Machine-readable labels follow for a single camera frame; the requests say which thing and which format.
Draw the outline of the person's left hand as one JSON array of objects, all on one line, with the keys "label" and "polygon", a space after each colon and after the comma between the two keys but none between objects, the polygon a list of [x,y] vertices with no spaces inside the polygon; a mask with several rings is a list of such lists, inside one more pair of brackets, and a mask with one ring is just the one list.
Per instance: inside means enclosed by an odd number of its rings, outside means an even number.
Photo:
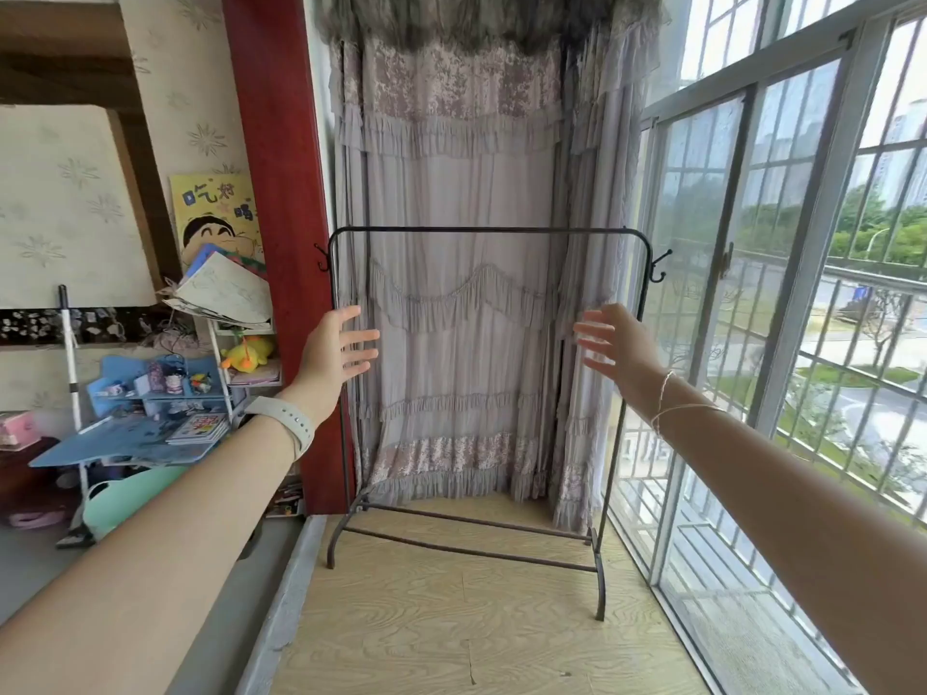
[{"label": "person's left hand", "polygon": [[309,334],[294,380],[277,395],[297,406],[316,429],[335,411],[344,385],[368,372],[376,359],[347,364],[346,352],[377,348],[378,329],[358,329],[355,318],[342,329],[332,327],[332,311],[324,314]]}]

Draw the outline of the person's right hand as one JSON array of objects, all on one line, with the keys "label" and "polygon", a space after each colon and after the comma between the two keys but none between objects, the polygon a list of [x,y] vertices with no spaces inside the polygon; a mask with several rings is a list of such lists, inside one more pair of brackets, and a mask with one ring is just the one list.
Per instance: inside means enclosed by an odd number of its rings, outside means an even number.
[{"label": "person's right hand", "polygon": [[625,385],[616,385],[623,400],[637,412],[655,414],[666,369],[661,366],[644,326],[629,311],[626,324],[583,324],[581,317],[573,325],[576,340],[585,337],[611,341],[617,354],[590,355],[580,348],[584,367],[602,376],[603,368],[620,368],[627,375]]}]

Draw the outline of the person's left forearm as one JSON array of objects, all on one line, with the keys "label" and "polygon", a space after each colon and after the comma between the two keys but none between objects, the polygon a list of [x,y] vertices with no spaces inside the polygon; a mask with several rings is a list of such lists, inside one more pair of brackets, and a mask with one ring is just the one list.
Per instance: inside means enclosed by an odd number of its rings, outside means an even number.
[{"label": "person's left forearm", "polygon": [[295,458],[249,420],[0,626],[0,695],[165,695]]}]

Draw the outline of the person's right forearm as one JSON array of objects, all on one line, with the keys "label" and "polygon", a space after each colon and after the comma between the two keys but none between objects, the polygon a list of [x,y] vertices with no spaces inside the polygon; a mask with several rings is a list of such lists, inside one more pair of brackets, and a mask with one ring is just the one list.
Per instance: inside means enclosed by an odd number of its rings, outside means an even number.
[{"label": "person's right forearm", "polygon": [[650,418],[869,695],[927,695],[927,536],[669,373]]}]

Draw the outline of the white wrist watch band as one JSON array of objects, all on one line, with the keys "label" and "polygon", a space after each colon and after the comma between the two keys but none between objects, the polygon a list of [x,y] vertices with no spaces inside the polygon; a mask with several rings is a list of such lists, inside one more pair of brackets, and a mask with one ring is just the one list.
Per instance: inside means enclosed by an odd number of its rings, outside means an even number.
[{"label": "white wrist watch band", "polygon": [[262,416],[277,421],[289,434],[298,462],[310,448],[316,426],[297,406],[277,397],[257,396],[242,410],[242,417]]}]

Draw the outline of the yellow plush toy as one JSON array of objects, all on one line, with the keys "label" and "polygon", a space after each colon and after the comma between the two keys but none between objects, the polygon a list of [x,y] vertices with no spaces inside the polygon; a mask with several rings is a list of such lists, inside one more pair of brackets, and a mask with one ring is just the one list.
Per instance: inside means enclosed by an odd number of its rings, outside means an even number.
[{"label": "yellow plush toy", "polygon": [[275,339],[269,335],[245,335],[238,343],[221,353],[219,368],[226,372],[254,373],[270,362],[276,350]]}]

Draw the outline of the pile of loose papers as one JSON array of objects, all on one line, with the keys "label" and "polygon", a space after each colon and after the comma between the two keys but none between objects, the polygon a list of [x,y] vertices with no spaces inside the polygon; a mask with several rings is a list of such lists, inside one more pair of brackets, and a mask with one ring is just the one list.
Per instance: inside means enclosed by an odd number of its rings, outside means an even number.
[{"label": "pile of loose papers", "polygon": [[179,312],[238,328],[260,329],[273,317],[261,264],[215,244],[202,246],[181,281],[156,295]]}]

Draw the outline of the white metal shelf rack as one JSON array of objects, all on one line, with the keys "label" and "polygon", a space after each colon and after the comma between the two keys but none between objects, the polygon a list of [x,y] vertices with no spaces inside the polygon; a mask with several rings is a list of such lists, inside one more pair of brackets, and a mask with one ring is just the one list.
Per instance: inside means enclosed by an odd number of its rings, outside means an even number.
[{"label": "white metal shelf rack", "polygon": [[211,348],[232,428],[257,396],[275,393],[284,384],[273,320],[261,324],[208,319]]}]

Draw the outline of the black metal clothes rack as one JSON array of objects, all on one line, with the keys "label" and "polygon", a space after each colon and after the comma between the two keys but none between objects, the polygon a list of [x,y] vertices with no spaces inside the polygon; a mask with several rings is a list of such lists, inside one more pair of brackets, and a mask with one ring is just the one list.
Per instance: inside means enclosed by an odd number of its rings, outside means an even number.
[{"label": "black metal clothes rack", "polygon": [[[317,267],[320,272],[328,274],[330,281],[330,294],[331,294],[331,306],[336,307],[338,305],[338,290],[337,290],[337,260],[333,255],[333,252],[337,248],[337,239],[344,233],[399,233],[402,235],[416,234],[416,233],[438,233],[441,235],[453,234],[504,234],[504,235],[514,235],[518,233],[526,234],[540,234],[545,236],[550,236],[553,234],[564,234],[569,237],[574,237],[578,235],[607,235],[607,236],[630,236],[641,242],[646,257],[646,264],[643,267],[642,282],[640,285],[639,297],[637,301],[637,310],[636,310],[636,319],[639,321],[643,320],[643,311],[645,308],[646,298],[651,284],[657,284],[666,279],[666,271],[661,271],[659,274],[655,274],[655,269],[657,265],[663,261],[667,256],[671,256],[674,251],[672,248],[667,248],[666,251],[660,256],[655,256],[655,250],[653,244],[651,244],[650,239],[640,230],[631,229],[627,227],[623,228],[582,228],[577,230],[570,230],[567,228],[557,228],[557,229],[542,229],[542,228],[533,228],[533,227],[516,227],[516,228],[505,228],[501,226],[491,226],[491,227],[478,227],[478,226],[466,226],[466,227],[455,227],[455,228],[440,228],[438,226],[419,226],[419,227],[405,227],[405,226],[347,226],[344,228],[335,229],[328,237],[327,244],[325,246],[320,245],[319,243],[313,243],[313,248],[320,254],[320,259],[317,261]],[[348,415],[346,409],[345,397],[341,397],[337,404],[337,419],[339,422],[339,434],[340,434],[340,443],[341,443],[341,467],[342,467],[342,481],[343,481],[343,491],[344,491],[344,511],[341,514],[341,518],[336,526],[335,532],[329,540],[327,552],[326,552],[326,567],[330,570],[334,570],[336,567],[335,554],[337,548],[337,542],[340,539],[340,536],[343,532],[349,532],[352,534],[357,534],[365,537],[375,537],[378,539],[383,539],[387,541],[396,542],[398,544],[403,544],[411,547],[417,547],[422,549],[432,549],[438,550],[447,553],[454,553],[457,555],[471,556],[477,558],[486,558],[486,559],[495,559],[495,560],[508,560],[513,562],[520,562],[532,565],[539,565],[544,567],[558,568],[569,571],[576,572],[591,572],[596,575],[597,578],[597,589],[598,589],[598,602],[595,613],[595,619],[598,622],[603,622],[605,620],[605,612],[607,607],[607,585],[606,585],[606,573],[604,569],[604,560],[602,558],[602,544],[604,542],[602,531],[605,526],[605,518],[601,518],[599,521],[598,527],[591,527],[586,531],[586,534],[570,533],[564,532],[561,530],[555,529],[540,529],[536,527],[531,527],[527,525],[514,525],[514,524],[504,524],[493,521],[486,521],[475,518],[467,518],[459,515],[449,515],[449,514],[436,514],[426,511],[417,511],[417,510],[406,510],[398,506],[386,505],[378,502],[371,502],[369,500],[369,489],[363,487],[360,489],[355,489],[352,485],[352,481],[355,478],[354,471],[349,468],[349,424],[347,422]],[[391,512],[397,514],[409,514],[414,516],[435,518],[439,520],[456,522],[461,524],[469,525],[480,525],[487,526],[492,528],[513,530],[520,533],[546,536],[546,537],[557,537],[570,540],[579,540],[583,542],[584,545],[590,547],[592,552],[594,565],[583,565],[580,563],[560,561],[560,560],[547,560],[540,559],[535,557],[528,557],[523,555],[517,555],[512,553],[500,553],[500,552],[491,552],[485,550],[477,549],[464,549],[458,547],[452,547],[441,544],[434,544],[429,542],[423,542],[419,540],[408,539],[405,537],[399,537],[394,535],[388,535],[373,530],[354,528],[350,526],[350,522],[356,513],[356,511],[367,512],[369,510],[379,510],[384,512]]]}]

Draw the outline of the red wooden pillar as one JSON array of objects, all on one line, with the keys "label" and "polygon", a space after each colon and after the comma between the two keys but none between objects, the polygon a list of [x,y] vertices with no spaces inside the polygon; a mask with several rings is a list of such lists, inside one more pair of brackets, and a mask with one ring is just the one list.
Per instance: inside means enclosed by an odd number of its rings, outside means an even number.
[{"label": "red wooden pillar", "polygon": [[303,0],[222,0],[284,380],[331,309],[329,222]]}]

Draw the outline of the magazines on floor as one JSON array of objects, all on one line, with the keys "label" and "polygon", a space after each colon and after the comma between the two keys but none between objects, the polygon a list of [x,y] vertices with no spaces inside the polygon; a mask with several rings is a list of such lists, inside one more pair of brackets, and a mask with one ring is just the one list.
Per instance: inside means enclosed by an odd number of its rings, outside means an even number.
[{"label": "magazines on floor", "polygon": [[292,479],[275,491],[263,517],[270,520],[301,516],[305,516],[303,485],[301,480]]}]

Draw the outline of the yellow cartoon poster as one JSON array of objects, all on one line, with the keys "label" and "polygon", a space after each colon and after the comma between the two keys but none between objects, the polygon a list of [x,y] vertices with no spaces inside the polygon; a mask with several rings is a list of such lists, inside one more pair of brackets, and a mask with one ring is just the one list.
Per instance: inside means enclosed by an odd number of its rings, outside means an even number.
[{"label": "yellow cartoon poster", "polygon": [[174,174],[169,191],[183,271],[207,244],[265,263],[248,173]]}]

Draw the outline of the colourful picture book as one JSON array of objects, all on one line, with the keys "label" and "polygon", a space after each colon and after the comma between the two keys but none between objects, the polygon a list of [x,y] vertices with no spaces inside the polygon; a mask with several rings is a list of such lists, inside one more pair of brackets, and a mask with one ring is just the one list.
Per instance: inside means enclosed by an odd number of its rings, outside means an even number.
[{"label": "colourful picture book", "polygon": [[202,445],[219,441],[230,424],[226,414],[199,412],[188,416],[185,421],[167,437],[168,445]]}]

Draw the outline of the grey ruffled lace curtain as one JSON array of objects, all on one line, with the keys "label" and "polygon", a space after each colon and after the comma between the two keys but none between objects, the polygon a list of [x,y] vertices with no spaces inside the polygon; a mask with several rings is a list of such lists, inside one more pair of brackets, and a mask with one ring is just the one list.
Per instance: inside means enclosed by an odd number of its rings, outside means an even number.
[{"label": "grey ruffled lace curtain", "polygon": [[[314,0],[337,226],[623,228],[663,0]],[[358,486],[507,491],[585,533],[605,379],[568,343],[624,299],[630,236],[344,233],[339,300],[381,333],[349,383]]]}]

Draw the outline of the grey framed sliding window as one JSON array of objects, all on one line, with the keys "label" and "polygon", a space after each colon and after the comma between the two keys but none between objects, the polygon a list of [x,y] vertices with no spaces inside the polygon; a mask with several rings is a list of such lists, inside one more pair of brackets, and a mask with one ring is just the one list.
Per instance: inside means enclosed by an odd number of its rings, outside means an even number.
[{"label": "grey framed sliding window", "polygon": [[[632,223],[710,402],[927,532],[927,0],[665,0]],[[609,520],[705,695],[865,695],[755,542],[616,396]]]}]

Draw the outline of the blue study desk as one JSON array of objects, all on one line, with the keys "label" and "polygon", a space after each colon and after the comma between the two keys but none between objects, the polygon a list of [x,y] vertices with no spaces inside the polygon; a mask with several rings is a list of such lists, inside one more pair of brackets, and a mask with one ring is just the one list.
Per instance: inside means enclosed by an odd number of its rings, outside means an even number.
[{"label": "blue study desk", "polygon": [[[182,395],[165,393],[166,373],[183,375]],[[86,393],[95,419],[32,460],[30,467],[83,469],[98,461],[184,466],[200,461],[221,440],[202,445],[166,443],[190,415],[227,415],[218,368],[211,358],[168,355],[143,360],[109,355],[100,360],[100,376],[86,385]]]}]

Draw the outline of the mint green chair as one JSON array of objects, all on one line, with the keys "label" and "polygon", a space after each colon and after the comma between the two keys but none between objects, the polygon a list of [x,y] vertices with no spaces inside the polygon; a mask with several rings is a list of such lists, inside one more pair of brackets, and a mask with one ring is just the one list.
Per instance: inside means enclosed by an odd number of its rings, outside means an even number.
[{"label": "mint green chair", "polygon": [[148,468],[91,486],[84,502],[83,523],[93,541],[101,541],[187,470],[186,466]]}]

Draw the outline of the pink box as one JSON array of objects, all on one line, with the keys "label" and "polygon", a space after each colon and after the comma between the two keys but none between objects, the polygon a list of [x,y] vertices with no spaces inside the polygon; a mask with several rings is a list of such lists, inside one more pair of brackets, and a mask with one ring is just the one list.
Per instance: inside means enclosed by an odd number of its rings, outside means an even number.
[{"label": "pink box", "polygon": [[41,439],[32,410],[0,411],[0,451],[20,451]]}]

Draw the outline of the pink slipper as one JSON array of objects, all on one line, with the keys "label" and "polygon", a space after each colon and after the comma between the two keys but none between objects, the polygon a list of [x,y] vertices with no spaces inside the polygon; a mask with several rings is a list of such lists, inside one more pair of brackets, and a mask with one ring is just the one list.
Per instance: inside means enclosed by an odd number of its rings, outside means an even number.
[{"label": "pink slipper", "polygon": [[35,512],[17,512],[6,516],[6,521],[13,529],[20,531],[41,530],[56,525],[67,524],[72,512],[66,508],[39,510]]}]

